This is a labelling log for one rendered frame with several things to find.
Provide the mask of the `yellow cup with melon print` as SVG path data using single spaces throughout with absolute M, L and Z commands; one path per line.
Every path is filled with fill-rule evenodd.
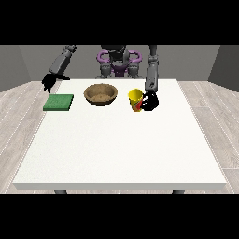
M 140 112 L 142 110 L 143 92 L 139 89 L 132 89 L 129 91 L 128 97 L 132 110 L 134 112 Z

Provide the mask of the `brown wooden bowl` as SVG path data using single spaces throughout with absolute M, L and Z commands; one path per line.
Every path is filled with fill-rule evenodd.
M 93 84 L 84 91 L 86 100 L 96 106 L 110 105 L 117 97 L 118 90 L 110 84 Z

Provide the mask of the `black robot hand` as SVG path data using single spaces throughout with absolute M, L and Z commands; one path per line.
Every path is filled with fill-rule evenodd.
M 69 80 L 69 77 L 52 73 L 46 74 L 41 81 L 41 83 L 44 85 L 44 91 L 50 92 L 57 79 Z
M 141 109 L 145 111 L 152 111 L 159 105 L 159 99 L 155 91 L 146 91 L 143 94 Z

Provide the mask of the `green square pad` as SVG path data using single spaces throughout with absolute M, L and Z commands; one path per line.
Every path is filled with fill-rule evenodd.
M 51 94 L 43 106 L 44 111 L 68 111 L 72 104 L 73 94 Z

